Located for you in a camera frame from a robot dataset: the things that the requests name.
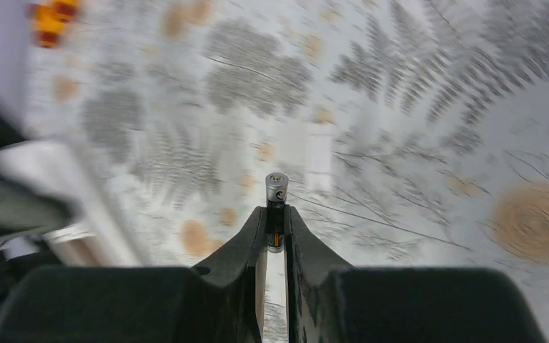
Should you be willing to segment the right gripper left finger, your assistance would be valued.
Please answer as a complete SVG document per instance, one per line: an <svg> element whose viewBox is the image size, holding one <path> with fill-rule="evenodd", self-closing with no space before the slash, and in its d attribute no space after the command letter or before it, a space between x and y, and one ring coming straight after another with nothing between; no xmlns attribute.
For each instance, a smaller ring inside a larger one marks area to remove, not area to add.
<svg viewBox="0 0 549 343"><path fill-rule="evenodd" d="M260 342L266 210L193 267L42 267L0 312L0 342Z"/></svg>

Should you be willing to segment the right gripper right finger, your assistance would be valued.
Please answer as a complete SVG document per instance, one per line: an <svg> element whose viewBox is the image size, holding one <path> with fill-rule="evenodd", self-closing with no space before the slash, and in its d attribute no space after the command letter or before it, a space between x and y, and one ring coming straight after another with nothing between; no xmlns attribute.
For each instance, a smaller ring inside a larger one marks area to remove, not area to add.
<svg viewBox="0 0 549 343"><path fill-rule="evenodd" d="M291 342L543 342L520 290L477 267L354 267L284 215Z"/></svg>

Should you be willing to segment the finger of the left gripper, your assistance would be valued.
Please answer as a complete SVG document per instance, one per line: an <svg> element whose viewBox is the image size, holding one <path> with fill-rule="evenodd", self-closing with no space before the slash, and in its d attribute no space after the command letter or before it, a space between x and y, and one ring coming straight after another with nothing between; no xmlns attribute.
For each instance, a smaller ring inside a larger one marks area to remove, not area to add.
<svg viewBox="0 0 549 343"><path fill-rule="evenodd" d="M0 243L63 229L74 222L72 208L0 176Z"/></svg>

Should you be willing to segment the small black battery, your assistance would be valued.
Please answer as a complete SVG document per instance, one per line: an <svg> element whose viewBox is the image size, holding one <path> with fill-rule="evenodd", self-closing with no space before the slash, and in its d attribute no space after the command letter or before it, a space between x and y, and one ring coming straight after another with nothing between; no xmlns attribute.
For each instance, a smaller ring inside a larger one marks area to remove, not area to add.
<svg viewBox="0 0 549 343"><path fill-rule="evenodd" d="M280 172L273 172L268 174L265 178L267 199L267 246L268 250L272 253L279 253L283 250L283 221L288 184L288 177Z"/></svg>

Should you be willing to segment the white AC remote control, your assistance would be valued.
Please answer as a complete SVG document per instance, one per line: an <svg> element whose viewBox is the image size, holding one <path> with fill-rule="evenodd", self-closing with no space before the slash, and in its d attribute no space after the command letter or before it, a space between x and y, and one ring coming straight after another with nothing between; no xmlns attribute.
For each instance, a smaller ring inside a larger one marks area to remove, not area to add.
<svg viewBox="0 0 549 343"><path fill-rule="evenodd" d="M130 238L121 210L108 199L75 146L54 139L8 146L0 150L0 174L71 204L72 224L44 235L63 263L117 267L146 264L146 257Z"/></svg>

